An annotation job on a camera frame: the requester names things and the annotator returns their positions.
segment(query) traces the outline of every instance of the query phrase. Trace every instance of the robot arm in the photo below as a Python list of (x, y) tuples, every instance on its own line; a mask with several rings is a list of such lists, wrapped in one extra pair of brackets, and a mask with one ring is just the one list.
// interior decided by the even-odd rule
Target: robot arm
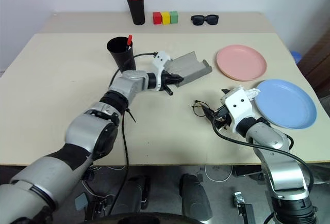
[(47, 223), (51, 214), (81, 179), (93, 161), (109, 154), (117, 137), (120, 118), (138, 92), (166, 90), (183, 80), (164, 71), (171, 60), (159, 52), (152, 73), (125, 71), (89, 110), (67, 129), (65, 145), (42, 157), (0, 186), (0, 223)]
[[(214, 124), (213, 128), (228, 125), (233, 133), (239, 133), (248, 143), (289, 153), (287, 136), (254, 118), (250, 99), (257, 93), (245, 91), (242, 87), (223, 91), (223, 106), (218, 110), (213, 112), (202, 106), (205, 116)], [(254, 147), (254, 152), (261, 160), (277, 223), (316, 223), (314, 207), (297, 161), (261, 148)]]

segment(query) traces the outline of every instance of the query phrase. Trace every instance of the yellow block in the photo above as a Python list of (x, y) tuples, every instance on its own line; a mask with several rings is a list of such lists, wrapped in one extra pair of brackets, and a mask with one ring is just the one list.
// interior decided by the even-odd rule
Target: yellow block
[(161, 12), (161, 21), (163, 24), (170, 24), (171, 23), (171, 18), (170, 18), (170, 13), (169, 12)]

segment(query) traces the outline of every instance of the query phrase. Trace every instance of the blue object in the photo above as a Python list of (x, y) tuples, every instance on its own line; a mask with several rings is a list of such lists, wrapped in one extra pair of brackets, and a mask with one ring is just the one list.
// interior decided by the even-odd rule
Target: blue object
[(305, 129), (316, 120), (316, 107), (310, 96), (295, 84), (281, 79), (261, 82), (255, 98), (261, 114), (270, 122), (288, 129)]
[(293, 50), (290, 51), (290, 53), (291, 53), (295, 63), (298, 64), (298, 62), (301, 61), (303, 56), (299, 52), (293, 51)]

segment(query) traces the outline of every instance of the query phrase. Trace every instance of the beige tabletop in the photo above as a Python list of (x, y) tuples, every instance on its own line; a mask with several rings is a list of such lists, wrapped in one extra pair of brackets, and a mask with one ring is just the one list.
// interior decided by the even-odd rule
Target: beige tabletop
[[(128, 33), (133, 35), (135, 54), (164, 50), (176, 58), (195, 51), (199, 61), (205, 59), (213, 67), (212, 73), (194, 82), (171, 86), (173, 96), (154, 91), (137, 95), (130, 106), (137, 123), (129, 116), (125, 119), (131, 164), (260, 163), (251, 148), (216, 136), (210, 123), (195, 116), (190, 105), (197, 99), (215, 109), (221, 105), (221, 88), (243, 85), (248, 89), (271, 78), (297, 84), (317, 108), (316, 122), (307, 129), (278, 127), (294, 138), (291, 152), (308, 162), (330, 161), (330, 119), (267, 19), (259, 13), (220, 13), (217, 26), (196, 27), (190, 16), (179, 13), (179, 24), (167, 26), (151, 24), (150, 13), (144, 26), (132, 25), (128, 13), (59, 13), (50, 18), (0, 78), (0, 164), (28, 165), (63, 146), (70, 122), (99, 101), (117, 69), (106, 43)], [(266, 73), (250, 82), (223, 75), (215, 56), (231, 44), (259, 51), (267, 61)], [(151, 62), (152, 57), (140, 57), (137, 69), (148, 71)], [(95, 164), (124, 163), (119, 132), (111, 153)]]

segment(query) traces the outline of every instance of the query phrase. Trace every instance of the green block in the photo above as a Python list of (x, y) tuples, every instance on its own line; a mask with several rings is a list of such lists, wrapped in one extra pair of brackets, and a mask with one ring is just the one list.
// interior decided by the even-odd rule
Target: green block
[(170, 16), (171, 16), (171, 24), (177, 24), (179, 14), (177, 14), (177, 11), (170, 11)]

